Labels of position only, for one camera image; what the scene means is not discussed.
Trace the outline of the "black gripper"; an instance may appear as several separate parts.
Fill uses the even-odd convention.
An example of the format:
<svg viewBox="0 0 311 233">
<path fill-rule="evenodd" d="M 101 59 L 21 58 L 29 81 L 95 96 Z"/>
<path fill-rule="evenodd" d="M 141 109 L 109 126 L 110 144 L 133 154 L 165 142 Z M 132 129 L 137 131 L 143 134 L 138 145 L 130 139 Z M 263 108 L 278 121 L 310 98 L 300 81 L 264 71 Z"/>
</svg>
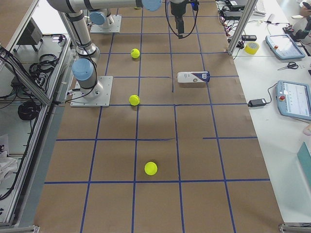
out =
<svg viewBox="0 0 311 233">
<path fill-rule="evenodd" d="M 183 15 L 186 13 L 186 6 L 190 4 L 192 9 L 198 11 L 199 1 L 198 0 L 171 0 L 171 14 L 174 16 L 175 25 L 178 33 L 178 38 L 182 39 L 184 34 L 184 21 Z"/>
</svg>

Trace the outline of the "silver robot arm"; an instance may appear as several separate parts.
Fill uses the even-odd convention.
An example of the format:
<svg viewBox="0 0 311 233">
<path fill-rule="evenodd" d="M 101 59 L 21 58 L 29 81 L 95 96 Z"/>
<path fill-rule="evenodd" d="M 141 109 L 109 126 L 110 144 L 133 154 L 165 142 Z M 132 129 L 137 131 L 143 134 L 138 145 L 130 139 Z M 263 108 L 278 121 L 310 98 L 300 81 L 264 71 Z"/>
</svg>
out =
<svg viewBox="0 0 311 233">
<path fill-rule="evenodd" d="M 107 8 L 90 11 L 89 18 L 93 24 L 104 29 L 111 28 L 114 24 L 111 11 Z"/>
<path fill-rule="evenodd" d="M 78 60 L 72 65 L 72 73 L 80 86 L 80 98 L 99 102 L 104 100 L 108 105 L 111 94 L 111 77 L 97 76 L 97 62 L 100 57 L 98 47 L 92 42 L 86 21 L 84 10 L 98 13 L 103 19 L 108 16 L 104 10 L 111 8 L 143 7 L 148 11 L 158 10 L 160 0 L 50 0 L 49 5 L 58 11 L 62 21 L 67 25 L 70 37 L 76 42 Z"/>
</svg>

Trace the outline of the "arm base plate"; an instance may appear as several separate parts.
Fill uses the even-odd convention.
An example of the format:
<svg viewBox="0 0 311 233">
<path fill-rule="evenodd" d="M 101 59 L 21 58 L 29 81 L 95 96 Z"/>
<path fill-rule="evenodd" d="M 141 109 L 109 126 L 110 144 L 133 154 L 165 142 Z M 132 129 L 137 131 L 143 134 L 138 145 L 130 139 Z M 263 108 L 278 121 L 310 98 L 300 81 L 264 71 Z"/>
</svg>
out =
<svg viewBox="0 0 311 233">
<path fill-rule="evenodd" d="M 119 33 L 121 29 L 121 15 L 109 15 L 106 17 L 103 14 L 96 14 L 95 12 L 89 17 L 92 26 L 91 33 L 106 34 L 106 33 Z"/>
<path fill-rule="evenodd" d="M 79 83 L 76 81 L 75 88 L 80 90 L 73 93 L 73 100 L 70 102 L 71 107 L 108 107 L 112 83 L 112 76 L 98 76 L 97 84 L 90 92 L 90 90 L 80 88 Z"/>
</svg>

